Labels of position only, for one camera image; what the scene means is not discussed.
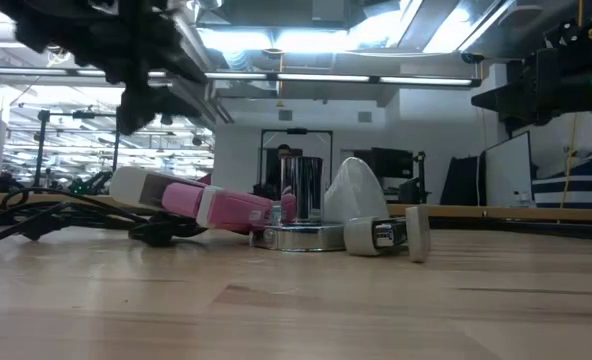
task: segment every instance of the striped fabric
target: striped fabric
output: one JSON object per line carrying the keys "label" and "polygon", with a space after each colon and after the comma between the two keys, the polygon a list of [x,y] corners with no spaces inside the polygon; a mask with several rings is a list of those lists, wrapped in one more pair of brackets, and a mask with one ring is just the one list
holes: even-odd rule
{"label": "striped fabric", "polygon": [[[532,191],[536,206],[557,208],[563,199],[565,177],[532,181]],[[566,208],[592,209],[592,175],[574,175],[569,177]]]}

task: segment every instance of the metal cup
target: metal cup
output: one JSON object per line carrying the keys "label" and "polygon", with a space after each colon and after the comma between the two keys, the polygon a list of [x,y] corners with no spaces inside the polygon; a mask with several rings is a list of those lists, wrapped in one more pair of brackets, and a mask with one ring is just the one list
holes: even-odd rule
{"label": "metal cup", "polygon": [[320,223],[323,218],[323,159],[286,157],[281,160],[281,222]]}

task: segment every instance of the wooden tabletop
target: wooden tabletop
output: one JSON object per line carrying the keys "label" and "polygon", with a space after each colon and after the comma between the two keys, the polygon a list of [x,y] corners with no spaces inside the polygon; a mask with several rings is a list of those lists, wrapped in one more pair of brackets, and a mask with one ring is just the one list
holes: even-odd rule
{"label": "wooden tabletop", "polygon": [[0,242],[0,359],[592,359],[592,241],[434,231],[405,256],[206,233]]}

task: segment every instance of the computer monitor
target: computer monitor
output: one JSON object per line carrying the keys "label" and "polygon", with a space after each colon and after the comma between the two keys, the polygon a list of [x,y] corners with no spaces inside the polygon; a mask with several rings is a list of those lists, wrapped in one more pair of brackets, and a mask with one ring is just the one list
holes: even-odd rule
{"label": "computer monitor", "polygon": [[372,170],[379,178],[414,177],[414,154],[405,150],[372,148]]}

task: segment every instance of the person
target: person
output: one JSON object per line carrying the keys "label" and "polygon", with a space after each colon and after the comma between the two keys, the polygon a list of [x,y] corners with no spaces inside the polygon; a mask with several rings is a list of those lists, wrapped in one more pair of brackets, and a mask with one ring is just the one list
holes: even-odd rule
{"label": "person", "polygon": [[280,163],[281,159],[291,156],[292,149],[287,144],[281,144],[278,147],[278,161],[272,163],[272,166],[267,171],[267,182],[265,186],[270,188],[274,196],[280,194]]}

